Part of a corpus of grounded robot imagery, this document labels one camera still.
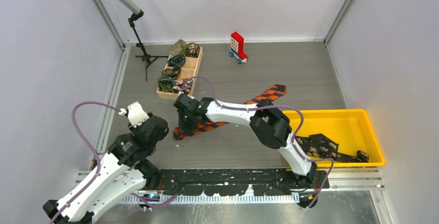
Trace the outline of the dark green rolled tie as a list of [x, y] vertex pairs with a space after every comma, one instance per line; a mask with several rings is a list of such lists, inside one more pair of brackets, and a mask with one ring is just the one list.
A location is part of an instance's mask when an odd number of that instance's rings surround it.
[[168, 76], [173, 80], [179, 79], [181, 75], [181, 67], [175, 66], [175, 67], [167, 67], [162, 71], [163, 76]]

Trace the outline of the navy yellow rolled tie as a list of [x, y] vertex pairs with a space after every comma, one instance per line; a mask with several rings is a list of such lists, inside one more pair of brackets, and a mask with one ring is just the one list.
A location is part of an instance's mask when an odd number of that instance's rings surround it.
[[170, 76], [160, 76], [157, 79], [158, 90], [165, 93], [171, 93], [175, 86], [175, 79]]

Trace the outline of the yellow plastic bin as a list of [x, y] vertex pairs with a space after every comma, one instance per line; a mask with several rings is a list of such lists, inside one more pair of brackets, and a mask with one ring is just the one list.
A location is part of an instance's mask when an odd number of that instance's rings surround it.
[[376, 138], [367, 112], [363, 109], [302, 110], [304, 123], [298, 136], [323, 134], [339, 145], [338, 152], [356, 155], [361, 150], [368, 162], [339, 162], [335, 168], [381, 167], [385, 165], [383, 152]]

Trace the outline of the red toy block car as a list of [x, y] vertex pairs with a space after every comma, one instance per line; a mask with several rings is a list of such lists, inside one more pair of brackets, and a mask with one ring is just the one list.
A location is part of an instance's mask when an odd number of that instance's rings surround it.
[[237, 64], [244, 64], [247, 62], [248, 56], [244, 52], [244, 38], [238, 32], [233, 32], [230, 35], [229, 56], [234, 57]]

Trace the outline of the orange navy striped tie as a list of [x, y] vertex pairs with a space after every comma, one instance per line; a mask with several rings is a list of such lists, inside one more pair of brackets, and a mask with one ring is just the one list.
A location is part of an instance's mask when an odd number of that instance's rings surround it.
[[[282, 84], [275, 84], [271, 86], [268, 90], [264, 91], [257, 97], [253, 98], [245, 102], [245, 104], [255, 104], [260, 103], [262, 100], [269, 99], [271, 101], [277, 100], [287, 93], [287, 86]], [[179, 120], [179, 125], [173, 131], [173, 139], [175, 141], [183, 140], [195, 135], [199, 135], [203, 132], [213, 130], [214, 128], [218, 128], [226, 125], [227, 122], [201, 122], [196, 123], [196, 125], [192, 125], [189, 131], [183, 131], [183, 121]]]

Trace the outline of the brown floral rolled tie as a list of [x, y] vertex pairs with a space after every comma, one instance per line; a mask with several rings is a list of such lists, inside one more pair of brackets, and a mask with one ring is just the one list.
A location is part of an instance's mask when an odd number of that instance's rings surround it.
[[186, 56], [197, 58], [199, 56], [200, 50], [201, 50], [201, 47], [199, 44], [197, 44], [195, 42], [190, 42], [190, 43], [188, 43]]

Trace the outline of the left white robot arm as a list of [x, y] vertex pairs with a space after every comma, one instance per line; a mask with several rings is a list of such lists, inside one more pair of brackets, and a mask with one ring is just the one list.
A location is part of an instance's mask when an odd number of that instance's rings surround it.
[[152, 190], [158, 185], [158, 168], [147, 157], [168, 134], [167, 121], [150, 115], [142, 124], [128, 127], [130, 133], [114, 139], [100, 167], [95, 167], [66, 196], [43, 205], [52, 223], [95, 223], [128, 194], [142, 188]]

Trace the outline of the black microphone stand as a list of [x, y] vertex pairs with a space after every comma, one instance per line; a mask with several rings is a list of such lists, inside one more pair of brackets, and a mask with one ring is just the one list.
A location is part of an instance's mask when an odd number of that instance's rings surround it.
[[138, 13], [132, 13], [132, 15], [128, 18], [129, 26], [132, 28], [136, 38], [137, 43], [136, 47], [140, 48], [142, 51], [142, 55], [136, 55], [136, 58], [140, 58], [145, 63], [145, 80], [148, 80], [148, 68], [159, 58], [167, 58], [168, 56], [164, 55], [151, 55], [146, 51], [146, 48], [143, 44], [143, 42], [140, 39], [140, 36], [136, 30], [135, 22], [139, 20], [141, 17], [143, 17], [144, 12], [140, 10]]

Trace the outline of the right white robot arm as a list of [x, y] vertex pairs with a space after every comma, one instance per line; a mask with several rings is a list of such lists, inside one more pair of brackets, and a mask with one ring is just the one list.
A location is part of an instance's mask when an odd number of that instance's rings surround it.
[[270, 99], [253, 104], [236, 104], [205, 97], [197, 100], [181, 94], [174, 102], [179, 117], [179, 131], [187, 135], [200, 124], [226, 122], [249, 127], [266, 147], [277, 150], [291, 167], [296, 183], [309, 188], [316, 182], [317, 165], [302, 150], [290, 119]]

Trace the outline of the black pink floral rolled tie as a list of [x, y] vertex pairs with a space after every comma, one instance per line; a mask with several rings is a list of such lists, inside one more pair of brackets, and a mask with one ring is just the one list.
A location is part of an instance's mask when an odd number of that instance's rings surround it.
[[175, 81], [174, 86], [171, 88], [171, 92], [174, 94], [184, 93], [189, 95], [192, 91], [193, 80], [179, 79]]

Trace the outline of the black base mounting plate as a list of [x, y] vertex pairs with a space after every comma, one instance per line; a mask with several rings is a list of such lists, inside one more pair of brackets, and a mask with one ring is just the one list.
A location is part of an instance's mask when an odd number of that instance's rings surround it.
[[255, 196], [283, 196], [293, 191], [327, 189], [325, 176], [326, 171], [317, 171], [308, 183], [288, 169], [161, 169], [154, 184], [148, 182], [143, 189], [181, 196], [243, 196], [248, 190]]

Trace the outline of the teal navy rolled tie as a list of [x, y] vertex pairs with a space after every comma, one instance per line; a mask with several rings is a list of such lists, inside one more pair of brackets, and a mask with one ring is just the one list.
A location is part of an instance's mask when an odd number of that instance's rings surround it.
[[173, 68], [182, 68], [186, 63], [186, 57], [182, 54], [171, 57], [167, 60], [167, 66]]

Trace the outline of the wooden compartment tray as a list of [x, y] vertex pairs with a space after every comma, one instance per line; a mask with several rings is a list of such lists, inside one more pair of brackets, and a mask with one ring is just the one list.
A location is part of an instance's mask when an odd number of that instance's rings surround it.
[[[203, 56], [203, 48], [201, 47], [199, 56], [197, 58], [187, 57], [186, 56], [186, 63], [181, 68], [181, 75], [180, 75], [179, 79], [193, 80], [192, 91], [189, 94], [190, 96], [193, 94], [194, 89], [195, 89], [196, 79], [194, 79], [194, 76], [196, 76], [198, 74], [198, 72], [199, 72], [202, 56]], [[174, 94], [174, 93], [161, 92], [161, 91], [158, 90], [158, 85], [157, 85], [156, 93], [157, 93], [159, 98], [167, 99], [167, 100], [175, 100], [175, 99], [177, 99], [178, 95], [181, 94], [181, 93]]]

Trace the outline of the olive green rolled tie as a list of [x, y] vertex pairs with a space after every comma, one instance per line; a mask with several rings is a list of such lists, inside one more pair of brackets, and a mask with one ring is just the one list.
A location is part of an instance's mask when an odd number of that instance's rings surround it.
[[171, 46], [169, 53], [171, 57], [177, 55], [188, 56], [189, 53], [188, 43], [182, 39], [179, 39]]

